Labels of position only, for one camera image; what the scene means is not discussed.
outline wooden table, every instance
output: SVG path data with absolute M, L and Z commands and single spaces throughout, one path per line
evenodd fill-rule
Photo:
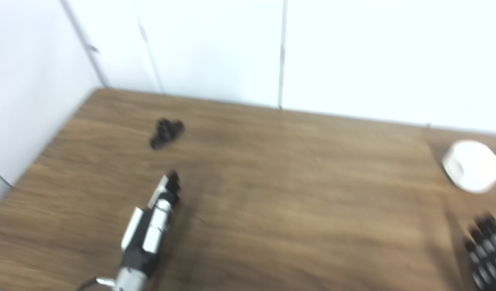
M 153 151 L 160 117 L 186 131 Z M 463 291 L 462 228 L 496 187 L 437 160 L 496 137 L 98 90 L 0 203 L 0 290 L 114 276 L 135 206 L 176 169 L 182 202 L 150 290 Z

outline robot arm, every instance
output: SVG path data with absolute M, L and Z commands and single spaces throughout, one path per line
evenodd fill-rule
M 142 291 L 160 261 L 160 246 L 177 205 L 179 178 L 171 172 L 161 179 L 145 209 L 135 208 L 122 238 L 122 262 L 115 279 L 97 277 L 78 291 L 95 284 L 112 291 Z

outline black object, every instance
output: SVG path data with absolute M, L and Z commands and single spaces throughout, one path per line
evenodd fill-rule
M 183 122 L 179 120 L 169 121 L 166 118 L 158 120 L 156 133 L 149 144 L 154 150 L 158 150 L 175 140 L 185 129 Z
M 471 276 L 479 291 L 496 291 L 496 219 L 486 214 L 469 228 L 472 239 L 464 241 L 469 254 Z

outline black robotic finger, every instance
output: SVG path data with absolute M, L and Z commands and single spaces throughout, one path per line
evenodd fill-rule
M 476 227 L 470 227 L 469 228 L 469 233 L 471 234 L 471 237 L 473 238 L 475 245 L 476 245 L 476 254 L 479 256 L 480 259 L 486 258 L 488 255 L 488 252 L 486 251 L 484 247 L 484 242 L 485 242 L 485 237 L 479 231 Z

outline white corner wall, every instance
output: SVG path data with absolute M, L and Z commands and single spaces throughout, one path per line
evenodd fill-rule
M 0 175 L 14 184 L 100 86 L 61 2 L 0 0 Z
M 165 94 L 277 107 L 283 0 L 135 0 Z

